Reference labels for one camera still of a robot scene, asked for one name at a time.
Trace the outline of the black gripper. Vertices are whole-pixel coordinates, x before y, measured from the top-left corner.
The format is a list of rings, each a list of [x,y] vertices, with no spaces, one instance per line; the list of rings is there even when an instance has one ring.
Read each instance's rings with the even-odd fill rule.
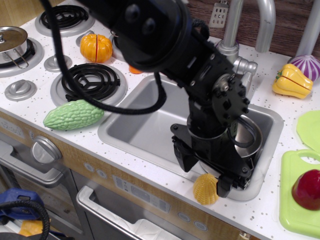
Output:
[[[220,134],[211,138],[199,137],[193,134],[186,125],[177,123],[173,124],[170,130],[173,134],[174,154],[184,172],[189,172],[199,161],[209,162],[212,139]],[[233,187],[245,189],[249,185],[251,175],[252,171],[247,177],[230,173],[220,174],[217,182],[217,195],[226,198]]]

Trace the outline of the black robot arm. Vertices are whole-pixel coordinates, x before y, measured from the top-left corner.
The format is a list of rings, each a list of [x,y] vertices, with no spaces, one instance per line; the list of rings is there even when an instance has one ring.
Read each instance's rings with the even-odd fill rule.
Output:
[[[237,142],[237,126],[249,109],[246,89],[233,65],[197,31],[180,0],[85,0],[92,16],[118,36],[125,61],[143,72],[164,74],[185,89],[189,116],[186,125],[173,124],[174,153],[188,172],[204,162],[219,172],[217,194],[227,197],[232,187],[245,187],[252,168],[236,151],[252,142]]]

